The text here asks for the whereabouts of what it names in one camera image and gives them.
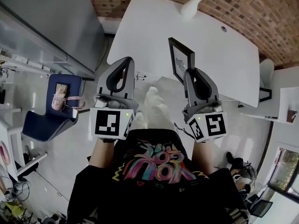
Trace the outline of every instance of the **white chair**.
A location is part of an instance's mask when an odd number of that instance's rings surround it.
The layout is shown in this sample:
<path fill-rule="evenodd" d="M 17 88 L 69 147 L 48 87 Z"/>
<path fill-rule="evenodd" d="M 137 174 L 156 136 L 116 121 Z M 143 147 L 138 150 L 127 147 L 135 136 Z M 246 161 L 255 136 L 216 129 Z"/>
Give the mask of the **white chair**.
<path fill-rule="evenodd" d="M 274 72 L 274 63 L 266 59 L 260 63 L 260 94 L 259 102 L 272 98 L 271 80 Z"/>
<path fill-rule="evenodd" d="M 274 72 L 274 63 L 270 59 L 266 59 L 260 63 L 260 87 L 270 89 L 271 80 Z"/>

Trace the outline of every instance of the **refrigerator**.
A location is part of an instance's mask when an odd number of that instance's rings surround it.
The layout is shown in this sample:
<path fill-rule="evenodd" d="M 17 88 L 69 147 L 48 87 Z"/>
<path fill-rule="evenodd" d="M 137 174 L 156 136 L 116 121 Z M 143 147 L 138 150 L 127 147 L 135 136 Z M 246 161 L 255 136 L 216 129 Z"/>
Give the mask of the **refrigerator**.
<path fill-rule="evenodd" d="M 0 60 L 92 80 L 103 43 L 91 0 L 0 0 Z"/>

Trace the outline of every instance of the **small object on shelf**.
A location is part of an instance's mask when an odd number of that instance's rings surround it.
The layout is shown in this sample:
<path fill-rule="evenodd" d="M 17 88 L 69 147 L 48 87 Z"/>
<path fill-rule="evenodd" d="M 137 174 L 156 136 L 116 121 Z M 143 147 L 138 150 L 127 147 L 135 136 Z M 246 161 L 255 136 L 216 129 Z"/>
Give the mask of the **small object on shelf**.
<path fill-rule="evenodd" d="M 296 118 L 297 113 L 298 113 L 297 111 L 288 110 L 286 121 L 289 122 L 289 123 L 293 123 L 294 119 Z"/>

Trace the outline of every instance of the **flower vase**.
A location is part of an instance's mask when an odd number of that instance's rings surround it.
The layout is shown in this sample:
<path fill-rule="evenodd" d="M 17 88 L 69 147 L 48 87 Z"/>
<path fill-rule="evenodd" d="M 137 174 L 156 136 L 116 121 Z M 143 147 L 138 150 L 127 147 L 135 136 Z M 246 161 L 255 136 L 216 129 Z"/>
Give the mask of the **flower vase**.
<path fill-rule="evenodd" d="M 189 20 L 195 16 L 200 1 L 201 0 L 190 0 L 182 6 L 181 14 L 184 19 Z"/>

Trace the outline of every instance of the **cable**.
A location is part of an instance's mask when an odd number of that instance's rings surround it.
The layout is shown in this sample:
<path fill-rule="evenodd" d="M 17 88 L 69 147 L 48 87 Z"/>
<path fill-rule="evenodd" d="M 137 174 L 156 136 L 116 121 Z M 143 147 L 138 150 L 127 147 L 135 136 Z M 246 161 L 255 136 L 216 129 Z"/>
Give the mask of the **cable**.
<path fill-rule="evenodd" d="M 0 176 L 0 177 L 5 177 L 5 176 Z M 9 177 L 5 177 L 7 178 L 9 181 L 11 181 L 11 179 Z M 11 184 L 14 185 L 13 181 L 11 181 Z"/>
<path fill-rule="evenodd" d="M 95 70 L 97 70 L 97 69 L 100 67 L 100 65 L 102 64 L 102 61 L 104 60 L 104 57 L 106 56 L 106 54 L 107 54 L 107 52 L 108 52 L 109 44 L 110 44 L 109 39 L 107 39 L 107 48 L 106 48 L 106 51 L 105 51 L 103 57 L 101 58 L 101 61 L 99 62 L 98 67 L 97 67 Z"/>
<path fill-rule="evenodd" d="M 22 193 L 23 193 L 23 191 L 24 191 L 24 185 L 25 184 L 27 184 L 27 186 L 28 186 L 28 196 L 24 199 L 24 200 L 19 200 L 20 202 L 24 202 L 24 201 L 26 201 L 28 198 L 29 198 L 29 195 L 30 195 L 30 187 L 29 187 L 29 184 L 28 183 L 23 183 L 23 185 L 22 185 L 22 192 L 20 192 L 17 196 L 15 196 L 15 198 L 14 198 L 14 201 L 17 199 L 17 197 L 19 196 L 19 195 L 21 195 Z"/>
<path fill-rule="evenodd" d="M 59 190 L 57 188 L 55 188 L 49 181 L 47 181 L 47 179 L 45 179 L 41 174 L 39 174 L 37 171 L 35 171 L 38 175 L 40 175 L 48 184 L 50 184 L 56 191 L 57 191 L 57 195 L 58 196 L 63 196 L 68 202 L 70 202 L 69 199 L 67 199 L 63 194 L 61 194 L 61 192 L 59 192 Z"/>
<path fill-rule="evenodd" d="M 190 136 L 191 138 L 195 139 L 195 138 L 193 137 L 193 135 L 189 134 L 189 133 L 185 130 L 185 128 L 182 129 L 182 128 L 179 128 L 179 127 L 177 126 L 176 123 L 173 123 L 173 124 L 174 124 L 174 126 L 175 126 L 177 129 L 183 131 L 185 134 L 187 134 L 187 135 Z"/>

